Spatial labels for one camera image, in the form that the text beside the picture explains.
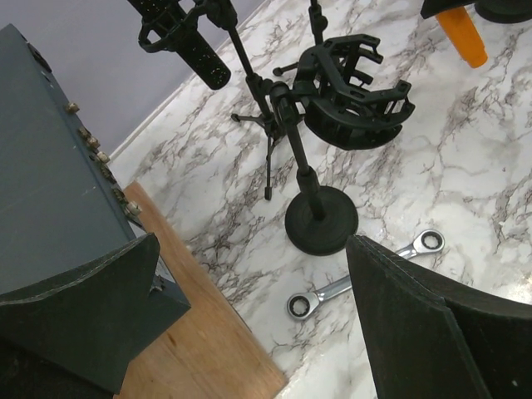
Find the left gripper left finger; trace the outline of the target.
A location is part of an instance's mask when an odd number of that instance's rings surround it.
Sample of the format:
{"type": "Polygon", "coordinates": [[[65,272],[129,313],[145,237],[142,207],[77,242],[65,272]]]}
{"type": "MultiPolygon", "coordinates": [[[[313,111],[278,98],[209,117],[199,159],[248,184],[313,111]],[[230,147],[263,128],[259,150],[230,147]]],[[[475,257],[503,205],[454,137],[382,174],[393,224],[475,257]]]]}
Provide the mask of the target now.
{"type": "Polygon", "coordinates": [[[153,234],[1,297],[3,398],[112,398],[133,358],[160,245],[153,234]]]}

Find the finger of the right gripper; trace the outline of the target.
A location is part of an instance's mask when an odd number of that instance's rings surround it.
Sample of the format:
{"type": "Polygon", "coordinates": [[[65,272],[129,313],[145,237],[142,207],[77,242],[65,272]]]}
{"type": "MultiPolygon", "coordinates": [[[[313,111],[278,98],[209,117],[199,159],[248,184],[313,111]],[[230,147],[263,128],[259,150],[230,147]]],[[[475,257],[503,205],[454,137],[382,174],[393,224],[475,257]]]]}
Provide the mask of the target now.
{"type": "Polygon", "coordinates": [[[464,7],[474,2],[475,0],[424,0],[421,5],[420,14],[423,19],[428,19],[441,12],[464,7]]]}

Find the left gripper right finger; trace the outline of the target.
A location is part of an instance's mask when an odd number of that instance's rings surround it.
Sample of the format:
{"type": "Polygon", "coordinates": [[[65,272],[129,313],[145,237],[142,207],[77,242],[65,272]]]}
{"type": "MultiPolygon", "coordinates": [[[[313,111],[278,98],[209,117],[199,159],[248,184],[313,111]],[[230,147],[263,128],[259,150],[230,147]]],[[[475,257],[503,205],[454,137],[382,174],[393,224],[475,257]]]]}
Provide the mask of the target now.
{"type": "Polygon", "coordinates": [[[528,398],[531,307],[456,282],[365,236],[347,240],[380,398],[528,398]]]}

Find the orange toy microphone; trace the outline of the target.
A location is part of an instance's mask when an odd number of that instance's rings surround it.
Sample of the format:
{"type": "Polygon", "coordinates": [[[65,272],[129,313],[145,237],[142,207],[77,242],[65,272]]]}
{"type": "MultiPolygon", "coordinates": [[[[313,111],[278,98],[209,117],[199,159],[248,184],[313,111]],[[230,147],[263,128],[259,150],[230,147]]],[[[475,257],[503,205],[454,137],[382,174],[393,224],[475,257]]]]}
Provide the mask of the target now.
{"type": "Polygon", "coordinates": [[[471,68],[481,67],[487,62],[485,44],[464,7],[438,13],[436,19],[461,58],[471,68]]]}

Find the black round-base shock-mount stand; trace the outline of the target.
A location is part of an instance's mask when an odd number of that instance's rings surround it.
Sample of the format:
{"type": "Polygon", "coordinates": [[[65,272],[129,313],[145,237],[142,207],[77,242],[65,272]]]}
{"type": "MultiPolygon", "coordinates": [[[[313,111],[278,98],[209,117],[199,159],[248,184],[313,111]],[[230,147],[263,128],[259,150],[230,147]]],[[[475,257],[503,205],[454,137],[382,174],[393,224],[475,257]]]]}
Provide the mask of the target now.
{"type": "Polygon", "coordinates": [[[395,140],[415,110],[411,84],[374,87],[362,64],[379,65],[381,40],[368,34],[332,37],[303,52],[292,83],[269,89],[273,115],[291,147],[299,192],[286,207],[291,244],[313,256],[342,251],[358,230],[347,193],[354,157],[395,140]]]}

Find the black tripod clip stand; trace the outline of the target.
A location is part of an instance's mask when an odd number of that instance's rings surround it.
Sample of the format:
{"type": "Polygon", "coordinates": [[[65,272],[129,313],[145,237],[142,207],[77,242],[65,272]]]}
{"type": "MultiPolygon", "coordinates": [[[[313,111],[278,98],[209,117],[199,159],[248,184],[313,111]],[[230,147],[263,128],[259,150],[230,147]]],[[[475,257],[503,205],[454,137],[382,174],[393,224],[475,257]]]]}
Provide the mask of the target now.
{"type": "MultiPolygon", "coordinates": [[[[318,0],[311,0],[308,7],[308,15],[310,21],[311,32],[314,38],[314,44],[319,45],[324,42],[323,32],[328,27],[328,19],[323,16],[322,7],[318,0]]],[[[282,76],[287,71],[292,71],[298,68],[298,62],[291,63],[287,66],[278,66],[273,69],[275,76],[282,76]]]]}

